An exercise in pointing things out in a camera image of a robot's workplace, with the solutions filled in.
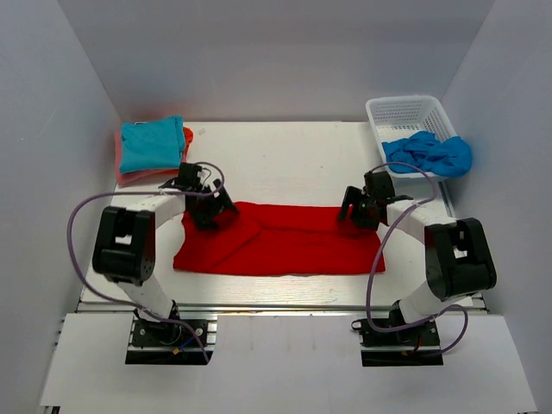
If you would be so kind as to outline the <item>red t shirt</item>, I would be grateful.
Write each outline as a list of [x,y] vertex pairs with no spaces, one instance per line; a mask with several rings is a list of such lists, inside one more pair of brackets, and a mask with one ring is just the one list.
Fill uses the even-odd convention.
[[176,271],[235,276],[357,275],[385,271],[373,264],[377,233],[338,220],[333,206],[239,202],[235,211],[200,230],[190,214],[185,239],[172,260]]

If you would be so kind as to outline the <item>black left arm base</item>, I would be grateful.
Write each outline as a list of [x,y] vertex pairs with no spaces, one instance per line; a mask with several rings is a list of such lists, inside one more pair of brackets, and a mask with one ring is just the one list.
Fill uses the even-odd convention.
[[194,331],[181,324],[147,320],[133,312],[125,364],[129,366],[206,366],[216,344],[215,317],[184,314],[176,306],[170,318],[179,318]]

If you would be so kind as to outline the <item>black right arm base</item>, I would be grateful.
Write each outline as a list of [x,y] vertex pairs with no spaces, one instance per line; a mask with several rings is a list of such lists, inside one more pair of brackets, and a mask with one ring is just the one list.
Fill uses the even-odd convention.
[[363,367],[436,367],[443,365],[435,322],[398,332],[374,330],[366,318],[351,323],[361,339]]

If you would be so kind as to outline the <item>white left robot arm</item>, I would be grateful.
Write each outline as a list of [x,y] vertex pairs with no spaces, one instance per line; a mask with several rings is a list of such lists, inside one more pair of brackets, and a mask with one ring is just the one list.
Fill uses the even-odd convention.
[[175,343],[183,325],[171,315],[174,302],[154,276],[156,230],[185,213],[198,230],[218,229],[219,215],[238,211],[224,181],[222,170],[209,162],[182,163],[177,177],[158,191],[133,191],[140,201],[102,212],[92,268],[125,292],[140,318],[154,321],[153,334],[162,343]]

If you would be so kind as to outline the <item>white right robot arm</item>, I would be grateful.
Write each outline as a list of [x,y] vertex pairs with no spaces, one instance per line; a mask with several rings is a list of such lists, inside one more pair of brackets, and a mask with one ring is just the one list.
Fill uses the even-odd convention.
[[[418,337],[421,325],[457,307],[456,302],[497,284],[497,272],[486,234],[475,218],[439,216],[427,205],[434,198],[417,201],[398,195],[386,171],[364,175],[364,187],[349,186],[337,219],[349,219],[361,229],[388,227],[373,259],[367,282],[366,312],[370,329],[391,333],[399,343]],[[398,300],[389,312],[387,325],[378,325],[371,315],[371,293],[376,267],[391,234],[400,230],[424,247],[425,281]]]

